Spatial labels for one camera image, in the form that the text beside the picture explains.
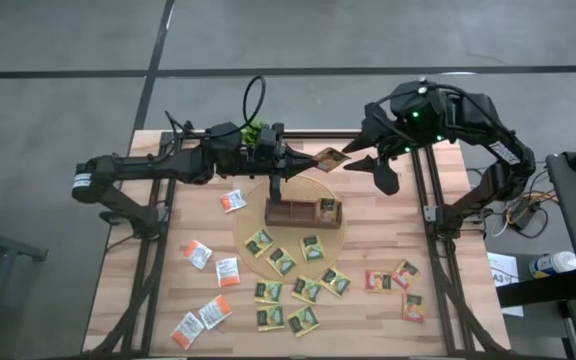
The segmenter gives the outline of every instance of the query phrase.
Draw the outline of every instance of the wooden box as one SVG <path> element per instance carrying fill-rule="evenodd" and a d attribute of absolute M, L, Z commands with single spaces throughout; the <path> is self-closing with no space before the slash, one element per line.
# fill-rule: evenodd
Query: wooden box
<path fill-rule="evenodd" d="M 319 201 L 282 200 L 273 204 L 266 199 L 264 219 L 268 226 L 304 227 L 317 229 L 339 229 L 341 227 L 341 201 L 337 201 L 337 216 L 332 222 L 319 219 Z"/>

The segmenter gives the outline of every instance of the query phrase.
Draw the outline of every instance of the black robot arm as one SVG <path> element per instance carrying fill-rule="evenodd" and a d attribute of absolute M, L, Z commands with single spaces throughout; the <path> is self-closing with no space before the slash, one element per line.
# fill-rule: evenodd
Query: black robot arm
<path fill-rule="evenodd" d="M 268 176 L 270 198 L 278 202 L 281 179 L 290 179 L 317 165 L 312 156 L 283 144 L 283 124 L 259 129 L 254 145 L 242 144 L 241 132 L 237 130 L 233 123 L 214 126 L 206 130 L 199 144 L 190 148 L 182 148 L 181 137 L 175 136 L 168 152 L 157 157 L 92 158 L 77 165 L 72 196 L 82 203 L 101 203 L 116 216 L 129 220 L 135 237 L 149 239 L 161 232 L 157 209 L 135 203 L 113 186 L 115 181 L 176 179 L 185 184 L 203 185 L 215 173 L 222 178 Z"/>
<path fill-rule="evenodd" d="M 390 101 L 394 120 L 381 108 L 386 101 Z M 454 204 L 437 209 L 438 235 L 459 237 L 463 219 L 492 201 L 519 196 L 535 172 L 532 150 L 501 123 L 487 95 L 466 93 L 422 78 L 399 85 L 392 94 L 367 104 L 364 112 L 361 133 L 344 152 L 376 147 L 377 157 L 367 156 L 344 168 L 372 173 L 375 185 L 388 195 L 399 190 L 389 160 L 412 150 L 460 139 L 469 145 L 483 146 L 497 158 L 483 173 L 477 187 Z"/>

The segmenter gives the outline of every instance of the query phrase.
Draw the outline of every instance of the wooden table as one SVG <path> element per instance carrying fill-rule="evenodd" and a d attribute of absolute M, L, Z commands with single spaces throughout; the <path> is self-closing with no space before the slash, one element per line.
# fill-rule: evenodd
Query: wooden table
<path fill-rule="evenodd" d="M 131 156 L 156 153 L 160 133 L 137 131 Z M 287 143 L 296 150 L 315 154 L 328 146 L 340 149 L 348 141 L 290 140 Z M 444 197 L 447 203 L 452 203 L 470 188 L 461 150 L 458 145 L 448 142 L 439 143 L 434 149 Z M 355 153 L 353 159 L 360 159 L 369 153 L 374 154 L 374 150 Z M 425 162 L 423 166 L 426 189 L 432 191 Z M 329 174 L 316 169 L 304 173 L 326 184 L 343 200 L 346 241 L 336 266 L 349 275 L 353 283 L 342 298 L 327 291 L 320 295 L 314 311 L 321 325 L 300 339 L 296 339 L 288 327 L 267 333 L 257 332 L 255 314 L 259 304 L 253 302 L 253 289 L 258 276 L 243 262 L 239 262 L 241 284 L 222 289 L 217 286 L 214 262 L 237 256 L 232 236 L 233 218 L 223 213 L 218 198 L 236 188 L 241 188 L 245 193 L 262 180 L 215 178 L 201 187 L 177 183 L 151 355 L 444 355 L 445 345 L 410 156 L 400 157 L 392 163 L 392 167 L 400 174 L 401 190 L 390 197 L 377 190 L 369 174 L 347 172 L 341 168 Z M 150 184 L 151 181 L 124 182 L 122 191 L 135 201 L 146 204 Z M 162 184 L 161 188 L 160 199 L 166 187 Z M 115 227 L 109 243 L 130 233 L 129 227 Z M 209 264 L 201 271 L 181 257 L 182 250 L 194 239 L 214 250 Z M 106 255 L 84 350 L 99 344 L 124 312 L 130 297 L 138 249 L 139 241 L 131 240 Z M 423 324 L 402 320 L 401 293 L 384 295 L 363 290 L 365 270 L 394 269 L 403 258 L 419 267 L 422 273 L 410 293 L 424 297 L 426 320 Z M 463 232 L 457 241 L 457 259 L 468 305 L 494 339 L 502 346 L 509 347 L 480 234 Z M 290 296 L 290 289 L 291 285 L 286 285 L 281 297 L 286 314 L 304 305 Z M 197 314 L 200 307 L 219 294 L 227 298 L 233 315 L 217 328 L 204 331 L 185 352 L 170 338 L 170 333 L 186 312 Z M 139 321 L 135 336 L 140 339 Z M 455 338 L 460 342 L 454 308 L 451 309 L 451 322 Z"/>

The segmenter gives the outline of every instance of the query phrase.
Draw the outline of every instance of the paper sheet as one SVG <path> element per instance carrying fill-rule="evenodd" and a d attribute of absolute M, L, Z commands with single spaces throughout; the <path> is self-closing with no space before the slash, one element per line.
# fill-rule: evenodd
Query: paper sheet
<path fill-rule="evenodd" d="M 517 259 L 513 256 L 488 253 L 488 264 L 492 272 L 495 287 L 519 282 L 517 273 Z M 524 316 L 522 306 L 513 306 L 501 309 L 506 315 Z"/>

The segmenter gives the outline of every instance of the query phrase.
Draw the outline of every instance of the gray floor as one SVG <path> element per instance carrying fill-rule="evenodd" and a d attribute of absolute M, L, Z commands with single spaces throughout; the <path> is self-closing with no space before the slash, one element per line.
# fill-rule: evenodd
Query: gray floor
<path fill-rule="evenodd" d="M 164 2 L 0 0 L 0 71 L 146 69 Z M 177 0 L 160 67 L 499 65 L 576 65 L 576 0 Z M 269 77 L 262 116 L 290 128 L 357 128 L 365 103 L 414 77 Z M 576 73 L 433 79 L 489 94 L 539 159 L 576 150 Z M 240 122 L 246 82 L 158 79 L 145 127 L 167 128 L 164 110 L 199 128 Z M 143 83 L 0 80 L 0 233 L 50 248 L 45 263 L 17 265 L 0 314 L 0 358 L 79 352 L 108 227 L 99 207 L 70 198 L 74 165 L 125 153 Z M 491 162 L 482 149 L 463 152 L 467 166 Z M 538 239 L 508 231 L 488 237 L 488 249 L 569 249 L 558 209 L 548 210 Z M 559 346 L 534 337 L 540 324 L 507 319 L 513 348 Z"/>

